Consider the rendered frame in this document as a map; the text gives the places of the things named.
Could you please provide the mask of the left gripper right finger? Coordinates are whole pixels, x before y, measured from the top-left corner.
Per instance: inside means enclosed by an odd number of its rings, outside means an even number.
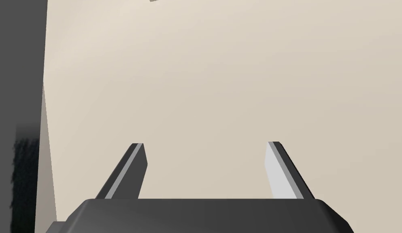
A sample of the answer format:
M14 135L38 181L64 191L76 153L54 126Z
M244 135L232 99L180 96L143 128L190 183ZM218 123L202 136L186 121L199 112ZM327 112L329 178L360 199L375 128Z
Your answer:
M274 199L315 198L279 141L267 143L264 166Z

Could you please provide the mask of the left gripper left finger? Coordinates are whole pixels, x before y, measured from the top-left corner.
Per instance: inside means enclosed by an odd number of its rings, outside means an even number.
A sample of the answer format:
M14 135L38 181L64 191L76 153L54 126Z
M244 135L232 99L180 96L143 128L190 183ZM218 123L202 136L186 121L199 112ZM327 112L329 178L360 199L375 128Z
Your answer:
M147 170L143 143L129 146L108 180L97 194L97 199L137 199Z

